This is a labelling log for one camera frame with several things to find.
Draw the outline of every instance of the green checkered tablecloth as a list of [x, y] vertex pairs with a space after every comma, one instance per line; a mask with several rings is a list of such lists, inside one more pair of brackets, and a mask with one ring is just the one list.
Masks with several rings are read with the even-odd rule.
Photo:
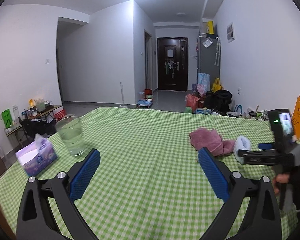
[[[268, 122], [157, 110], [98, 108], [82, 117], [88, 150], [101, 153], [101, 164], [82, 199], [75, 201], [87, 224], [100, 240], [194, 239], [198, 240], [219, 212], [216, 198], [190, 145], [189, 133], [199, 127], [216, 129], [224, 139], [244, 135], [253, 150], [259, 142], [273, 142]], [[50, 137], [58, 159], [39, 179], [68, 171], [84, 156], [71, 157], [58, 134]], [[234, 156], [223, 160], [231, 171], [246, 178], [273, 177], [269, 166], [242, 166]], [[27, 175], [15, 163], [0, 178], [0, 203], [12, 230]], [[61, 232], [71, 237], [56, 203], [51, 208]], [[236, 234], [248, 206], [243, 202], [229, 232]], [[295, 212], [282, 213], [282, 239], [297, 223]]]

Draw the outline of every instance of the yellow bag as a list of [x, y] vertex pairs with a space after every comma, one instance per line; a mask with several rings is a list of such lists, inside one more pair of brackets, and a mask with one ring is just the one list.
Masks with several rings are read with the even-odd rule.
[[213, 86], [212, 86], [211, 90], [215, 93], [220, 89], [222, 89], [222, 86], [221, 86], [221, 83], [220, 83], [220, 78], [216, 78], [214, 83], [213, 83]]

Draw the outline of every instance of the bottle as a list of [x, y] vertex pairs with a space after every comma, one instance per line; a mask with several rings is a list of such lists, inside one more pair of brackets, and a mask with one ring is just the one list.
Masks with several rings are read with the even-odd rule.
[[12, 110], [13, 110], [13, 115], [14, 115], [14, 121], [16, 123], [19, 123], [20, 114], [19, 114], [18, 106], [13, 106]]
[[25, 119], [28, 119], [27, 111], [25, 109], [23, 109], [23, 112], [25, 113]]

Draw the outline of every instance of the green box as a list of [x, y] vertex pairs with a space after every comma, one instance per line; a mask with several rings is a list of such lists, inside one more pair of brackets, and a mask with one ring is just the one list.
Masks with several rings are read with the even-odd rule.
[[6, 127], [6, 129], [9, 128], [12, 125], [12, 117], [10, 114], [10, 109], [3, 111], [1, 115], [4, 122], [4, 126]]
[[185, 113], [190, 113], [192, 114], [192, 108], [190, 106], [186, 106]]

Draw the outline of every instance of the yellow box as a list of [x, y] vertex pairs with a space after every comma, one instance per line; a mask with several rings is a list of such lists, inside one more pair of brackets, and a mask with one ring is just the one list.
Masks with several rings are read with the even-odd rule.
[[207, 33], [214, 34], [213, 21], [208, 21], [207, 22]]

